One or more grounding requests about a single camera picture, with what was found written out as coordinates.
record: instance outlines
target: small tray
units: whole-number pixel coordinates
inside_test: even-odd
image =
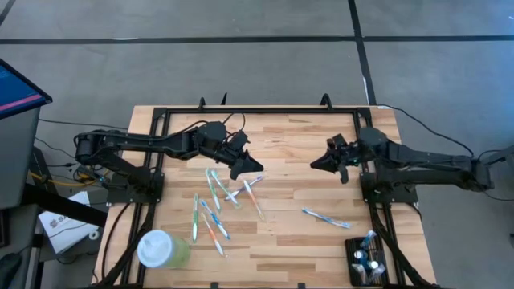
[[[377,242],[380,242],[380,238],[373,238],[369,243],[369,248],[367,250],[361,248],[361,243],[364,238],[351,238],[345,240],[346,247],[346,260],[348,262],[348,272],[350,273],[350,282],[352,286],[355,287],[381,287],[389,283],[389,277],[387,275],[387,266],[386,266],[386,258],[384,257],[384,252],[378,249]],[[361,283],[361,276],[352,268],[352,264],[358,264],[359,260],[353,256],[357,250],[364,250],[368,254],[369,261],[377,261],[384,265],[385,272],[380,276],[380,278],[375,279],[373,282],[368,284]]]

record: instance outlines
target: green liquid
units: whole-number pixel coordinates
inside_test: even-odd
[[[173,237],[173,248],[175,254],[167,266],[171,269],[185,267],[191,255],[189,244],[183,238]]]

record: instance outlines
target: gray floor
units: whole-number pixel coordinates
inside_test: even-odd
[[[0,0],[5,5],[7,0]],[[508,0],[357,0],[364,35],[501,35],[514,31]],[[346,1],[17,0],[0,39],[228,35],[351,35]],[[475,154],[514,144],[514,43],[366,43],[377,101],[406,109]],[[41,117],[127,126],[135,104],[366,104],[354,43],[1,45],[0,57],[54,97]],[[465,153],[402,114],[416,149]],[[91,128],[39,125],[72,151]],[[44,150],[49,163],[69,161]],[[514,198],[499,165],[497,197]],[[65,169],[53,169],[65,174]],[[514,281],[514,203],[447,186],[420,186],[423,227],[439,283],[508,288]],[[51,263],[44,288],[85,286],[94,257]]]

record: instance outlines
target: table leg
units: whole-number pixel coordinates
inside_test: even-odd
[[[37,204],[44,210],[56,214],[62,214],[77,221],[86,222],[99,227],[105,226],[107,213],[94,209],[90,206],[70,201],[65,197],[48,193],[34,185],[25,184],[23,191],[23,205]]]

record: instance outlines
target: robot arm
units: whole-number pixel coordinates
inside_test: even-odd
[[[75,158],[82,165],[101,165],[115,173],[110,183],[102,183],[109,189],[109,202],[150,203],[160,199],[164,174],[152,173],[150,168],[131,164],[118,156],[119,151],[165,153],[183,161],[203,155],[227,164],[233,180],[240,173],[263,170],[263,166],[243,150],[248,142],[243,131],[231,134],[229,140],[226,135],[226,127],[219,121],[206,122],[200,127],[168,136],[96,130],[75,137]]]
[[[377,161],[383,169],[370,180],[378,188],[395,184],[457,185],[461,189],[483,192],[494,185],[489,169],[467,156],[420,152],[397,144],[375,128],[363,128],[357,141],[346,143],[341,134],[327,140],[325,155],[311,163],[314,169],[339,172],[341,182],[348,182],[346,166]]]

